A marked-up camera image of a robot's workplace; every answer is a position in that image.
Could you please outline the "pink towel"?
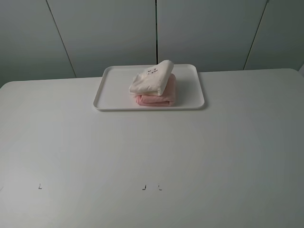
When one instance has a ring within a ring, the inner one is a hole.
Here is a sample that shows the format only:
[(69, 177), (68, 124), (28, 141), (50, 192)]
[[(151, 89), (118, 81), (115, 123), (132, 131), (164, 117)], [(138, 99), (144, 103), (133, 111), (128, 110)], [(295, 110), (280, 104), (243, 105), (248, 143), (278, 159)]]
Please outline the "pink towel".
[(142, 106), (173, 106), (176, 101), (176, 76), (171, 74), (161, 96), (137, 95), (136, 103)]

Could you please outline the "white rectangular plastic tray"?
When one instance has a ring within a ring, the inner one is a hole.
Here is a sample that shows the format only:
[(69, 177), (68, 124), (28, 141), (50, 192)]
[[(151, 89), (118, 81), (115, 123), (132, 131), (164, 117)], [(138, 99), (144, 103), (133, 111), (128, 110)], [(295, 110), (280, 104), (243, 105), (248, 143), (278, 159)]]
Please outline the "white rectangular plastic tray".
[(110, 66), (104, 70), (93, 106), (98, 111), (198, 110), (205, 104), (196, 67), (175, 64), (176, 102), (173, 106), (142, 106), (129, 93), (133, 78), (149, 65)]

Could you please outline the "cream white towel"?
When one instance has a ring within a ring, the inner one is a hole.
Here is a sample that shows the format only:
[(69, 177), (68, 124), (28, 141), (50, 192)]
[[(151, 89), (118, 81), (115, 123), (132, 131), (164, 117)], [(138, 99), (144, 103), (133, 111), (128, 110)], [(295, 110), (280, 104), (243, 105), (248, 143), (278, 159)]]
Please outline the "cream white towel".
[(134, 95), (161, 96), (165, 90), (174, 63), (164, 60), (138, 73), (129, 87), (129, 92)]

